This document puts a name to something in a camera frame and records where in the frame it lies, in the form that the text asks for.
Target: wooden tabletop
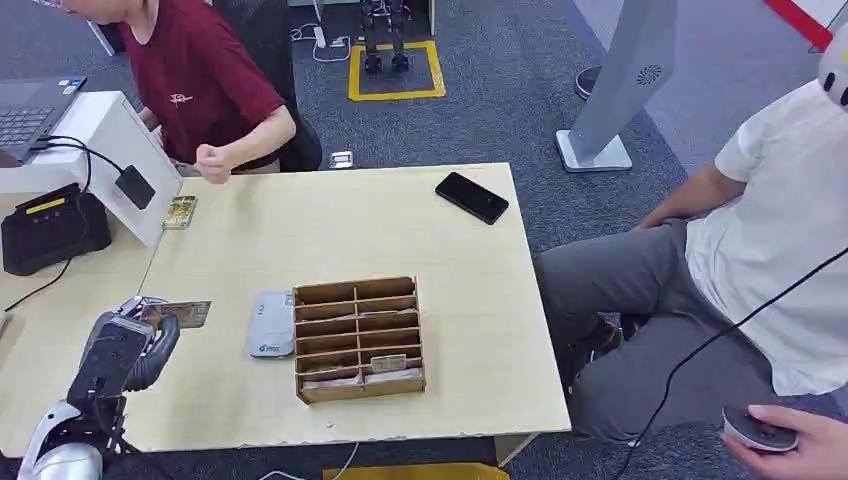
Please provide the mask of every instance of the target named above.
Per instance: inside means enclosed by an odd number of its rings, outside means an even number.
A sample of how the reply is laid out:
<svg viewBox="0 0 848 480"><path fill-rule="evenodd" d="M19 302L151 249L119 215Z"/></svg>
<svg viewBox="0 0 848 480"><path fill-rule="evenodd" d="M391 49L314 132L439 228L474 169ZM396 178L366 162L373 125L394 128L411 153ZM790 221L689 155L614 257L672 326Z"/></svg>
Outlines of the wooden tabletop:
<svg viewBox="0 0 848 480"><path fill-rule="evenodd" d="M0 219L34 196L0 195ZM97 317L141 286L153 250L120 224L111 230L111 246L74 259L58 283L15 309L0 332L0 449L6 455L23 455L41 417L67 395ZM0 269L0 309L52 280L61 267L29 277Z"/></svg>
<svg viewBox="0 0 848 480"><path fill-rule="evenodd" d="M435 195L451 171L510 202L495 225ZM198 197L194 219L165 233L142 293L213 303L157 383L128 395L127 439L139 448L570 428L507 164L187 179L181 195ZM425 393L307 406L291 359L245 352L259 292L392 276L418 280Z"/></svg>

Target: red t-shirt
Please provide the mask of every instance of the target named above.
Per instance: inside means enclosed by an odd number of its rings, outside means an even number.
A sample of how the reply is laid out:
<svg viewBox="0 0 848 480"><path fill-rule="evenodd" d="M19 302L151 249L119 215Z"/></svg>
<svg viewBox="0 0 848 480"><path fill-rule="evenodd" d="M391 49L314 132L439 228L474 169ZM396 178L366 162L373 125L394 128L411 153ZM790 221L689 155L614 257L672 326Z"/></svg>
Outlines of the red t-shirt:
<svg viewBox="0 0 848 480"><path fill-rule="evenodd" d="M145 45L127 24L120 31L141 101L162 124L165 151L175 160L194 163L198 145L238 140L284 103L227 21L202 0L159 0Z"/></svg>

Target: laptop keyboard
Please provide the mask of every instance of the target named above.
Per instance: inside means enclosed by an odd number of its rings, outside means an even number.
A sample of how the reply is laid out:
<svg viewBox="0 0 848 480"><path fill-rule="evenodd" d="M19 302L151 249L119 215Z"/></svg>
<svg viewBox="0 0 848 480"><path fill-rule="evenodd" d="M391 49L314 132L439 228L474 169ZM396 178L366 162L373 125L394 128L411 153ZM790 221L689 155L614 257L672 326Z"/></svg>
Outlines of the laptop keyboard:
<svg viewBox="0 0 848 480"><path fill-rule="evenodd" d="M0 107L0 147L23 145L50 116L52 107Z"/></svg>

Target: black cable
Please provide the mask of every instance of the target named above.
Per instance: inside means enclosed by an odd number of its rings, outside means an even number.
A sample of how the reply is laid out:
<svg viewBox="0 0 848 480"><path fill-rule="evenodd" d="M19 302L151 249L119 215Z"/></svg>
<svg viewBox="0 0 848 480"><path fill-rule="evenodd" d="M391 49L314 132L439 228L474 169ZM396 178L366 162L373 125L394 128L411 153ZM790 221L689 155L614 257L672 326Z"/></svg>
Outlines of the black cable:
<svg viewBox="0 0 848 480"><path fill-rule="evenodd" d="M813 278L817 273L819 273L820 271L827 268L831 263L833 263L833 262L839 260L840 258L844 257L846 254L848 254L848 247L846 247L845 249L843 249L841 252L837 253L836 255L830 257L829 259L825 260L824 262L822 262L818 267L812 269L810 271L810 273L801 277L797 282L793 283L786 290L780 292L780 294L778 294L776 297L774 297L771 300L767 301L766 303L760 305L756 310L751 312L741 322L739 322L735 325L731 325L731 326L725 328L724 330L718 332L717 334L713 335L709 340L704 342L700 347L696 348L695 350L692 351L692 353L687 355L686 358L684 358L683 360L678 362L677 365L675 365L674 368L671 370L671 373L668 375L668 378L665 381L665 393L663 393L663 399L660 402L660 405L654 411L654 414L651 415L651 419L648 420L648 424L645 425L644 429L642 429L642 433L639 434L639 437L636 439L636 443L633 445L633 447L630 449L630 451L627 452L627 458L624 460L624 465L621 466L621 469L615 475L614 479L618 480L619 478L621 478L622 475L624 475L624 472L627 470L627 467L630 465L630 459L633 458L633 452L635 452L636 448L639 447L639 444L642 442L642 438L645 436L646 433L648 433L648 430L651 428L651 425L653 425L654 420L656 420L656 418L657 418L657 415L659 415L660 411L665 406L665 403L668 401L669 391L671 390L671 381L674 379L674 375L677 373L678 370L680 370L681 367L683 367L683 365L685 365L689 360L692 360L692 358L695 357L695 355L701 353L701 351L704 350L705 348L707 348L711 343L713 343L714 341L718 340L719 338L727 335L728 333L738 329L742 325L745 325L746 323L748 323L749 320L751 320L752 318L757 316L757 314L759 314L760 312L762 312L766 308L774 305L778 300L785 297L790 292L792 292L796 288L798 288L801 285L803 285L804 283L806 283L807 280Z"/></svg>
<svg viewBox="0 0 848 480"><path fill-rule="evenodd" d="M77 142L79 142L81 146L83 146L83 147L85 146L85 144L81 140L77 140L77 139L73 139L73 140L76 140ZM88 192L88 187L91 186L91 152L85 151L85 157L86 157L86 160L87 160L86 163L87 163L87 170L88 170L86 172L85 185L82 187L82 190L80 190L79 194L77 194L76 198L74 199L74 205L77 208L77 213L79 213L80 217L82 217L82 222L83 222L82 234L80 235L80 239L77 241L76 245L74 246L74 249L71 251L70 256L68 256L68 259L65 260L65 265L62 267L62 270L59 271L59 274L56 275L56 277L53 278L53 280L50 280L49 282L45 283L44 285L36 288L35 290L33 290L33 291L27 293L26 295L24 295L23 297L19 298L17 301L12 303L8 307L4 308L3 309L4 312L11 312L18 305L24 303L25 301L29 300L33 296L43 292L44 290L50 288L51 286L53 286L56 282L58 282L62 278L62 276L65 275L65 272L68 271L68 267L71 266L71 261L74 258L76 258L76 256L79 254L79 250L82 247L82 244L85 242L85 238L88 236L88 218L85 216L85 213L82 211L82 206L80 205L80 200L82 199L82 196L85 195Z"/></svg>
<svg viewBox="0 0 848 480"><path fill-rule="evenodd" d="M156 460L153 460L153 457L142 452L138 448L136 448L130 442L124 440L124 435L118 431L118 429L112 428L106 425L106 422L103 421L103 413L100 411L100 399L94 398L94 416L97 419L97 424L100 426L100 430L103 431L113 442L120 445L122 451L126 451L135 455L138 455L139 458L144 460L150 467L152 467L156 472L162 476L162 478L166 478L167 480L176 480L176 478L168 473L162 465L159 464Z"/></svg>
<svg viewBox="0 0 848 480"><path fill-rule="evenodd" d="M124 173L124 169L121 168L120 166L118 166L118 164L113 162L109 157L107 157L106 155L103 155L100 152L97 152L95 150L88 148L88 146L86 146L83 142L77 140L76 138L65 137L65 136L62 136L62 135L53 135L53 136L41 137L41 138L44 139L44 140L47 140L48 142L50 140L57 140L57 139L74 140L74 141L79 142L79 145L75 145L75 144L72 144L72 143L52 143L52 142L49 142L49 143L45 143L43 145L38 145L38 146L34 147L33 150L47 150L48 148L54 148L54 147L76 148L77 150L81 150L83 152L86 152L87 154L91 154L91 155L94 155L95 157L100 158L101 160L108 163L109 165L112 165L115 168L115 170L117 170L119 173Z"/></svg>

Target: card reader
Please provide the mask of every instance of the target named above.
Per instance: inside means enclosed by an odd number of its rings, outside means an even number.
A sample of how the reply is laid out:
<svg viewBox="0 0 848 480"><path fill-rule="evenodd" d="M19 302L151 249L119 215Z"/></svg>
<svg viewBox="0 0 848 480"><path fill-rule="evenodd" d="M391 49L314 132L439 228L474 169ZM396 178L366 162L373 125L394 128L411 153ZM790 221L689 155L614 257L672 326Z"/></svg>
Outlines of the card reader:
<svg viewBox="0 0 848 480"><path fill-rule="evenodd" d="M261 292L253 302L247 353L285 357L294 352L294 295L291 290Z"/></svg>

